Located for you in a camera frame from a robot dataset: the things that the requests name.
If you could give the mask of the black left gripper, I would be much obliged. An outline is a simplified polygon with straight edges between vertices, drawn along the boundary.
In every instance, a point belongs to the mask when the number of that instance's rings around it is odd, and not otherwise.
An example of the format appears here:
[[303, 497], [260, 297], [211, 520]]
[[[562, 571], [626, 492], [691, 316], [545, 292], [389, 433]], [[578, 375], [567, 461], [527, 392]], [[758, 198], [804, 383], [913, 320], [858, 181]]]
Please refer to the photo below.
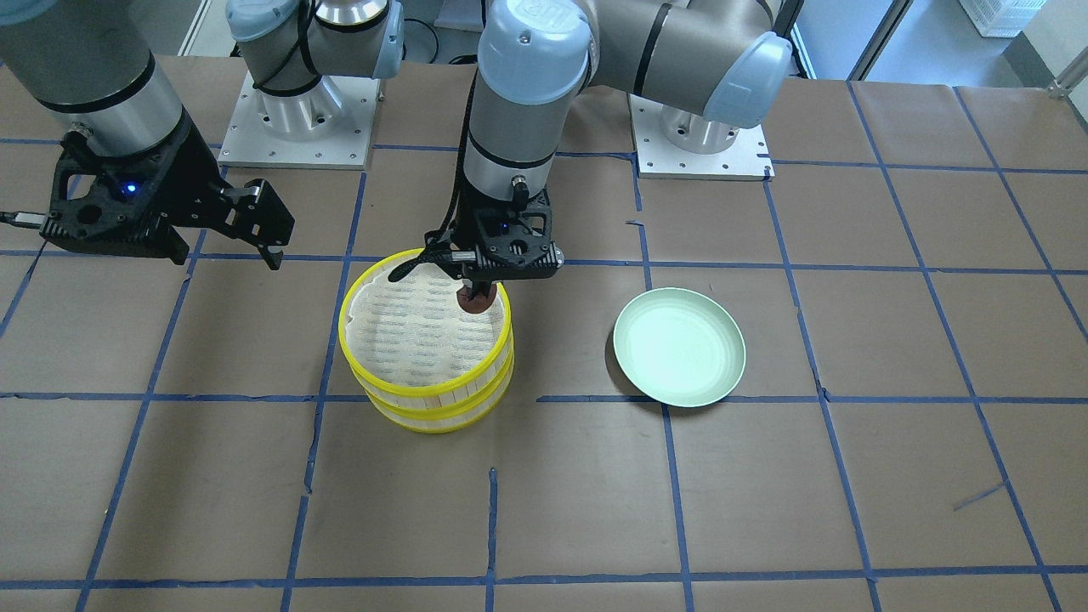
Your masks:
[[388, 279], [400, 282], [423, 264], [477, 284], [551, 278], [564, 264], [552, 227], [548, 189], [516, 187], [512, 199], [494, 199], [462, 187], [420, 254], [393, 267]]

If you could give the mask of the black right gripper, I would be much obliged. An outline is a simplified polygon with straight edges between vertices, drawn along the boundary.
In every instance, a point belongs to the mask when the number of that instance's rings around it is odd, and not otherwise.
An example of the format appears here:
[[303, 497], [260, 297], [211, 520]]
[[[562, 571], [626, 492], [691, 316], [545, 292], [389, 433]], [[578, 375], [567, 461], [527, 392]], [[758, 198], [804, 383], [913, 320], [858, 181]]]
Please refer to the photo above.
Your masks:
[[59, 142], [49, 209], [3, 212], [3, 223], [36, 231], [76, 254], [165, 258], [185, 264], [180, 227], [205, 228], [255, 247], [282, 267], [295, 218], [264, 178], [232, 187], [187, 111], [166, 138], [144, 152], [92, 152], [92, 128], [74, 122]]

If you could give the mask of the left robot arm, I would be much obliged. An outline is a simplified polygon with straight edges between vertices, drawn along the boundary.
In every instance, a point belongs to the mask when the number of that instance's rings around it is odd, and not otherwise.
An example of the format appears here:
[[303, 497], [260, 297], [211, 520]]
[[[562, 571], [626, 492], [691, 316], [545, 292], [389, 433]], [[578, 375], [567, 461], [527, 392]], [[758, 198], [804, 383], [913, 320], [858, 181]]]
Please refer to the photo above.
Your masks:
[[420, 254], [485, 293], [555, 276], [549, 171], [576, 97], [636, 94], [734, 128], [772, 108], [791, 62], [780, 1], [493, 1], [479, 35], [450, 205]]

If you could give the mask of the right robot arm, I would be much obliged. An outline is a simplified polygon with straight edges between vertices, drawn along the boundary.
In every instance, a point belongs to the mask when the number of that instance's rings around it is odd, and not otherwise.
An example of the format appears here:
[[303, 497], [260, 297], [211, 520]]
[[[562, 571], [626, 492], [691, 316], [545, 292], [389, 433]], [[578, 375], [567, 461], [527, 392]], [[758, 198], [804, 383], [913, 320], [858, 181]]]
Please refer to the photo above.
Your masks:
[[[228, 1], [250, 78], [250, 117], [276, 150], [349, 128], [337, 78], [390, 79], [403, 61], [400, 1]], [[244, 241], [276, 270], [295, 220], [265, 179], [242, 187], [185, 109], [121, 1], [4, 1], [3, 62], [65, 128], [49, 208], [4, 212], [76, 254], [185, 264], [180, 228]]]

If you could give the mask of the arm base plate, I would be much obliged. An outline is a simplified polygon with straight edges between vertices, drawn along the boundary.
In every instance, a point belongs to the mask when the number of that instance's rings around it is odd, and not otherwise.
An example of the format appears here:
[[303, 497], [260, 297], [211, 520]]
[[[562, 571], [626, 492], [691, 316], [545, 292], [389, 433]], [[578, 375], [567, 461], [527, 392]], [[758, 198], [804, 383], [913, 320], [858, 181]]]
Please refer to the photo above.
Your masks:
[[277, 97], [242, 82], [218, 162], [249, 169], [364, 171], [383, 82], [326, 76], [314, 89]]
[[628, 101], [642, 178], [762, 181], [776, 175], [761, 125], [731, 127], [636, 94]]

